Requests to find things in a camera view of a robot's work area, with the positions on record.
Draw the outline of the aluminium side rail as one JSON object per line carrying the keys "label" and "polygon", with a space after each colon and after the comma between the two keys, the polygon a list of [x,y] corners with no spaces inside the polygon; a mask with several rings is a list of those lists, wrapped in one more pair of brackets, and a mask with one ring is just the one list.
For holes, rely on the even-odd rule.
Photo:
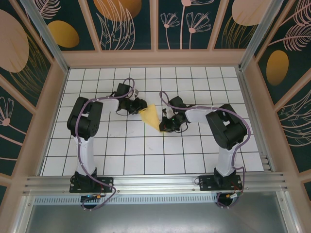
{"label": "aluminium side rail", "polygon": [[259,149],[260,157],[261,159],[265,159],[267,161],[266,163],[263,163],[264,170],[275,172],[275,166],[270,151],[268,149],[267,141],[265,139],[265,136],[263,135],[262,126],[260,124],[259,116],[252,98],[252,94],[250,92],[250,88],[248,87],[247,80],[244,73],[241,72],[239,69],[236,69],[236,74],[238,77],[239,85],[241,87],[242,96],[244,98],[248,116],[251,122],[255,141]]}

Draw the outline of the aluminium frame post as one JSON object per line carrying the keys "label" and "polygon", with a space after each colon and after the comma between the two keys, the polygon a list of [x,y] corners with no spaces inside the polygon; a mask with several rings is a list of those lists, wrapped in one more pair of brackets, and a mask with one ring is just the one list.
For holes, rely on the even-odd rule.
{"label": "aluminium frame post", "polygon": [[54,39],[45,19],[52,19],[61,9],[60,0],[19,0],[25,12],[35,25],[42,39],[46,42],[56,62],[65,74],[68,74],[69,66]]}
{"label": "aluminium frame post", "polygon": [[247,68],[253,55],[255,54],[256,49],[258,48],[268,29],[271,27],[275,17],[280,11],[284,1],[285,0],[271,0],[269,3],[238,65],[239,72],[243,72]]}

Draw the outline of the grey metal sheet panel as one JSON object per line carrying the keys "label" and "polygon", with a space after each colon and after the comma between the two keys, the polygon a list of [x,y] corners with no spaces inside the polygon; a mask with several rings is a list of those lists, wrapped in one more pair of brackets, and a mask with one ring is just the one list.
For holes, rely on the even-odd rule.
{"label": "grey metal sheet panel", "polygon": [[214,203],[37,205],[26,233],[288,233],[275,193],[248,193],[231,209]]}

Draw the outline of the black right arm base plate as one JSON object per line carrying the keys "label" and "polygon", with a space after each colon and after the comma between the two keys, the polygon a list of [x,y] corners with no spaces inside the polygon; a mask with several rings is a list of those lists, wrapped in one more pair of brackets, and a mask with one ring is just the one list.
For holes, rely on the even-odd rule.
{"label": "black right arm base plate", "polygon": [[242,180],[239,175],[216,178],[214,175],[199,176],[201,191],[234,191],[242,190]]}

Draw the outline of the yellow cloth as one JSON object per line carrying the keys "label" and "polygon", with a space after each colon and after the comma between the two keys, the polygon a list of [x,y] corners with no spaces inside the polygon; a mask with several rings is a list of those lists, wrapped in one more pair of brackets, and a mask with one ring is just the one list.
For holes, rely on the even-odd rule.
{"label": "yellow cloth", "polygon": [[160,121],[157,114],[157,109],[154,104],[150,104],[147,108],[139,111],[141,120],[152,128],[160,131]]}

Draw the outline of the aluminium mounting rail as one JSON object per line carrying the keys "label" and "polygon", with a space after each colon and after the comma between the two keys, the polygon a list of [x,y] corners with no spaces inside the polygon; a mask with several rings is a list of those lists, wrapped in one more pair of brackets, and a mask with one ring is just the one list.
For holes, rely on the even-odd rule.
{"label": "aluminium mounting rail", "polygon": [[[114,176],[117,194],[188,194],[198,193],[197,174],[119,175]],[[68,195],[69,176],[28,177],[22,186],[25,195]],[[289,185],[280,172],[247,172],[245,192],[285,191]]]}

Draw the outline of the white grid mat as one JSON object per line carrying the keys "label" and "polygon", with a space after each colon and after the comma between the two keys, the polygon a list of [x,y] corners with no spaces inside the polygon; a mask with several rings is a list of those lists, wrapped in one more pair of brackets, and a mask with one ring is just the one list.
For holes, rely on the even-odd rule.
{"label": "white grid mat", "polygon": [[[56,121],[41,169],[43,176],[71,176],[76,170],[74,139],[67,120],[78,97],[104,97],[131,77],[139,97],[156,106],[163,116],[159,97],[180,96],[186,105],[221,106],[230,103],[249,121],[242,90],[233,67],[138,67],[72,69],[61,96]],[[103,114],[94,139],[98,175],[161,175],[210,173],[218,160],[218,145],[208,125],[183,125],[178,133],[160,133],[139,115],[125,110]]]}

